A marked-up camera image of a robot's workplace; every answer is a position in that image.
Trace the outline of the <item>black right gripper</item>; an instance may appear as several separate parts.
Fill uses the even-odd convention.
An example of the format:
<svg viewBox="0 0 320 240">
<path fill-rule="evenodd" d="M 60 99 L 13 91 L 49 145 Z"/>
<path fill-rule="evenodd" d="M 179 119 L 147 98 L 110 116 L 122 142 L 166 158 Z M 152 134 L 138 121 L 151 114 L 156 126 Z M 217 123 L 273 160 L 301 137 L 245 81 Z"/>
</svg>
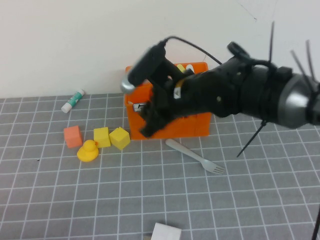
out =
<svg viewBox="0 0 320 240">
<path fill-rule="evenodd" d="M 153 86 L 153 96 L 140 110 L 145 125 L 139 132 L 144 137 L 152 137 L 175 118 L 197 113 L 195 104 L 188 98 L 184 99 L 182 96 L 174 98 L 176 85 L 183 84 L 186 78 L 194 75 L 192 70 L 181 72 L 176 65 L 165 58 L 147 78 Z"/>
</svg>

